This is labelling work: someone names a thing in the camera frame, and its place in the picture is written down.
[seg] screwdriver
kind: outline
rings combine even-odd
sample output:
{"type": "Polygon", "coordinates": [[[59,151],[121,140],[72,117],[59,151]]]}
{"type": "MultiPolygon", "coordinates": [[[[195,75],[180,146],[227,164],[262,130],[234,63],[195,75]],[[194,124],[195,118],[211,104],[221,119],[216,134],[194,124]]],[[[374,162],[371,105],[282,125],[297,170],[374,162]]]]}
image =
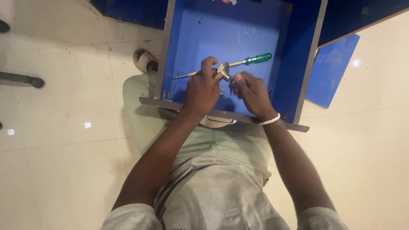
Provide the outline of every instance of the screwdriver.
{"type": "MultiPolygon", "coordinates": [[[[270,60],[271,57],[272,57],[271,53],[261,54],[261,55],[257,55],[257,56],[252,57],[252,58],[246,58],[244,61],[238,61],[238,62],[235,62],[235,63],[231,63],[231,64],[229,64],[229,67],[236,66],[236,65],[241,65],[241,64],[250,65],[251,63],[260,63],[260,62],[270,60]]],[[[196,73],[197,72],[186,74],[186,75],[183,75],[183,76],[180,76],[180,77],[175,77],[173,79],[190,77],[190,76],[195,75],[196,73]]]]}

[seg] grey t-shirt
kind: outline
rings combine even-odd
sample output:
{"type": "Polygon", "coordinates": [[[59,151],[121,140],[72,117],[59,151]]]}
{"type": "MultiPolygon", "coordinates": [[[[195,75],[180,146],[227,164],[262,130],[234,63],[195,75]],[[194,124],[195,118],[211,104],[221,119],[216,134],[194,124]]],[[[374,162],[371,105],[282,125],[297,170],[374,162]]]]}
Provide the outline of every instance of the grey t-shirt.
{"type": "MultiPolygon", "coordinates": [[[[263,193],[259,173],[215,157],[177,159],[155,199],[155,209],[129,204],[113,210],[102,230],[289,230],[263,193]]],[[[298,217],[300,230],[347,230],[333,210],[313,207],[298,217]]]]}

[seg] light green pants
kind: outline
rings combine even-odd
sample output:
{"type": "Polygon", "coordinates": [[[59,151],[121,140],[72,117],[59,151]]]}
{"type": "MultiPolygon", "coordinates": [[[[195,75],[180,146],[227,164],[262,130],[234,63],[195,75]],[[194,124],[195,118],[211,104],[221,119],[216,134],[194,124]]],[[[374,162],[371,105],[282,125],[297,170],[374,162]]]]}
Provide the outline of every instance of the light green pants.
{"type": "MultiPolygon", "coordinates": [[[[125,109],[141,154],[148,150],[176,116],[175,112],[139,102],[139,97],[153,97],[155,82],[156,72],[148,71],[128,78],[122,91],[125,109]]],[[[271,155],[270,145],[261,126],[237,122],[218,129],[197,126],[179,150],[176,160],[197,156],[228,158],[250,166],[261,173],[265,180],[271,176],[267,170],[271,155]]]]}

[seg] white tile floor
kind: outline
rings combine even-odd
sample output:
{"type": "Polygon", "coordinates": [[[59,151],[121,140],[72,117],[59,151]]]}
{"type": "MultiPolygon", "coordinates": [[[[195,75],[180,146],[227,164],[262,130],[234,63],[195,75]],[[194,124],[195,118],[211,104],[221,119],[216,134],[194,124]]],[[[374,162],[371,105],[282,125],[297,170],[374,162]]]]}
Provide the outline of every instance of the white tile floor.
{"type": "MultiPolygon", "coordinates": [[[[11,26],[0,35],[0,71],[46,82],[41,90],[0,82],[0,229],[96,230],[140,158],[122,83],[140,73],[137,47],[159,57],[162,31],[104,18],[85,0],[40,3],[0,8],[11,26]]],[[[301,124],[311,130],[292,134],[350,229],[406,229],[409,13],[358,34],[351,62],[361,65],[349,65],[329,109],[306,101],[301,124]]],[[[295,229],[270,164],[265,193],[295,229]]]]}

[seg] drawer handle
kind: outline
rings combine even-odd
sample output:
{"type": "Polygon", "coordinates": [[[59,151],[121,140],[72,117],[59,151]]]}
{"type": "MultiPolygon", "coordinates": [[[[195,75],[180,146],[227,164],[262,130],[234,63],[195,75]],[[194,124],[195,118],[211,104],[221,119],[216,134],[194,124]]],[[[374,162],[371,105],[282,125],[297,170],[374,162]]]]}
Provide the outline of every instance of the drawer handle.
{"type": "Polygon", "coordinates": [[[222,124],[234,124],[234,123],[236,123],[236,122],[237,122],[236,120],[232,120],[231,122],[221,122],[221,121],[216,121],[216,120],[212,120],[212,119],[207,118],[207,115],[206,115],[206,116],[204,116],[204,118],[205,118],[206,120],[208,120],[208,121],[211,121],[211,122],[218,122],[218,123],[222,123],[222,124]]]}

